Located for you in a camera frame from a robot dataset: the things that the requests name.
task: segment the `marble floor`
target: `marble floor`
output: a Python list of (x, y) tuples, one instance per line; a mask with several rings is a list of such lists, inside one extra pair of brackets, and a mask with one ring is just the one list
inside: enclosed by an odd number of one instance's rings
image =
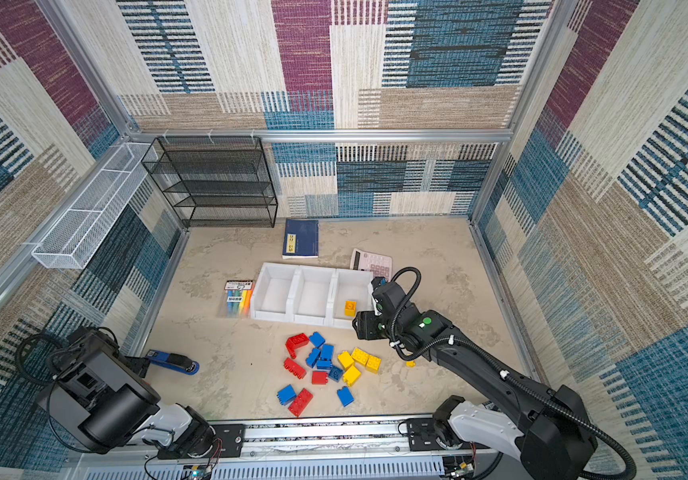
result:
[[(285, 418), (276, 393), (288, 384), (307, 388), (314, 399), (303, 416), (434, 412), (450, 395), (484, 398), (453, 373), (424, 359), (410, 369), (387, 341), (358, 341), (350, 329), (225, 318), (224, 283), (255, 279), (263, 262), (349, 267), (352, 248), (390, 255), (394, 270), (415, 266), (422, 284), (413, 297), (434, 309), (513, 368), (522, 368), (485, 275), (466, 221), (460, 218), (321, 221), (320, 258), (282, 260), (284, 222), (267, 228), (194, 228), (157, 317), (147, 348), (179, 352), (200, 362), (186, 376), (151, 366), (147, 381), (163, 400), (189, 405), (208, 419)], [(413, 278), (401, 277), (407, 290)], [(344, 409), (336, 396), (343, 384), (312, 385), (282, 367), (285, 340), (319, 331), (336, 354), (358, 346), (382, 359), (378, 374), (362, 370), (351, 388), (355, 402)], [(311, 346), (301, 349), (303, 362)]]

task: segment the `lego brick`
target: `lego brick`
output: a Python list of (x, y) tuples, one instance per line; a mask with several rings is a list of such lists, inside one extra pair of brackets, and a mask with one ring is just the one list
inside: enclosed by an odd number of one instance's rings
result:
[(358, 378), (360, 378), (360, 371), (354, 365), (349, 367), (349, 369), (347, 369), (342, 376), (342, 380), (344, 380), (344, 383), (346, 383), (347, 386), (355, 385), (355, 382), (357, 382)]
[(293, 400), (293, 403), (291, 403), (291, 406), (288, 407), (288, 410), (294, 416), (298, 417), (301, 415), (301, 412), (304, 411), (304, 408), (310, 404), (310, 400), (312, 400), (312, 394), (307, 391), (307, 389), (303, 389), (299, 392), (299, 395), (296, 396), (296, 400)]
[(348, 300), (344, 302), (344, 315), (345, 316), (355, 316), (357, 312), (357, 302)]
[(355, 360), (352, 360), (352, 356), (349, 355), (349, 352), (341, 352), (339, 354), (339, 363), (342, 364), (344, 370), (347, 370), (350, 366), (355, 365)]
[(333, 359), (333, 345), (323, 345), (320, 349), (320, 360)]
[(304, 370), (304, 367), (291, 359), (286, 359), (285, 363), (283, 363), (283, 366), (299, 380), (306, 376), (306, 370)]
[(328, 372), (312, 372), (313, 385), (325, 385), (328, 383)]
[(317, 359), (320, 357), (320, 350), (318, 349), (312, 349), (310, 352), (310, 356), (306, 358), (306, 364), (308, 365), (309, 368), (315, 368), (315, 362), (317, 362)]
[(310, 335), (310, 341), (315, 346), (315, 348), (319, 349), (320, 345), (326, 342), (326, 339), (322, 338), (322, 335), (320, 335), (318, 332), (314, 332)]
[(349, 387), (342, 387), (336, 390), (336, 394), (339, 396), (342, 406), (348, 406), (350, 403), (355, 401), (355, 397), (352, 396), (352, 393), (349, 391)]
[(382, 360), (377, 356), (371, 355), (368, 358), (368, 363), (366, 364), (366, 370), (370, 373), (378, 373), (378, 366), (382, 364)]
[(331, 369), (328, 371), (328, 378), (334, 382), (341, 380), (342, 375), (344, 375), (344, 370), (339, 369), (339, 367), (335, 365), (331, 366)]
[(360, 349), (354, 349), (352, 351), (352, 359), (362, 366), (365, 366), (368, 363), (368, 357), (370, 357), (370, 355)]
[(283, 406), (291, 403), (294, 398), (296, 398), (296, 392), (293, 391), (293, 387), (290, 385), (277, 393), (277, 399), (280, 400), (280, 404)]
[(296, 358), (296, 351), (310, 342), (310, 338), (304, 333), (294, 335), (286, 340), (286, 350), (292, 359)]

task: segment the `white compartment bin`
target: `white compartment bin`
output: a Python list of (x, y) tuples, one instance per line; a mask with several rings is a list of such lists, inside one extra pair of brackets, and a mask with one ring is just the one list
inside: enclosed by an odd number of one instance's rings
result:
[(357, 302), (357, 311), (373, 310), (373, 272), (336, 269), (336, 285), (333, 291), (333, 318), (331, 326), (352, 328), (354, 316), (344, 314), (348, 300)]
[(330, 324), (333, 312), (332, 282), (335, 273), (336, 269), (333, 268), (299, 267), (289, 298), (294, 322), (307, 325)]
[(251, 318), (292, 322), (291, 285), (300, 267), (284, 264), (263, 264), (250, 302)]

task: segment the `calculator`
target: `calculator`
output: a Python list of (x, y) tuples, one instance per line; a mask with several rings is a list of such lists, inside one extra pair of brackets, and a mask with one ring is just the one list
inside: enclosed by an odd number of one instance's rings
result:
[(392, 274), (392, 258), (355, 248), (355, 251), (352, 252), (349, 268), (350, 270), (373, 272), (374, 276), (383, 276), (389, 280)]

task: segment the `white wire basket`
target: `white wire basket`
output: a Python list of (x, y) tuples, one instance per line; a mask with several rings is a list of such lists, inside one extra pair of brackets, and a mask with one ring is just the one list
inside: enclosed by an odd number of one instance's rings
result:
[(119, 146), (43, 237), (32, 256), (45, 268), (85, 268), (144, 181), (147, 172), (141, 159), (145, 154), (157, 157), (149, 144)]

